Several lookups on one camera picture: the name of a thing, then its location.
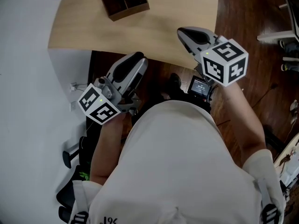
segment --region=camera screen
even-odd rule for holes
[[[191,88],[191,90],[193,92],[196,92],[203,96],[208,95],[209,89],[210,89],[210,87],[206,83],[203,83],[202,81],[197,80],[197,79],[194,80],[192,88]]]

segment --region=white wall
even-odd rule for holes
[[[0,220],[57,224],[57,190],[70,174],[64,145],[85,118],[69,112],[70,82],[87,82],[90,51],[47,50],[60,0],[0,0]]]

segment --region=white t-shirt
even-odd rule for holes
[[[260,177],[283,213],[270,151],[256,152],[241,169],[206,111],[166,101],[134,125],[103,187],[83,183],[92,224],[256,224]],[[75,203],[71,220],[76,213]]]

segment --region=wooden box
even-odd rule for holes
[[[102,0],[108,17],[112,21],[149,10],[147,0]]]

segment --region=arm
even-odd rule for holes
[[[117,166],[121,153],[121,134],[125,114],[119,114],[102,127],[93,153],[90,181],[104,185]]]
[[[244,164],[256,151],[266,149],[263,127],[236,82],[222,87],[222,94]]]

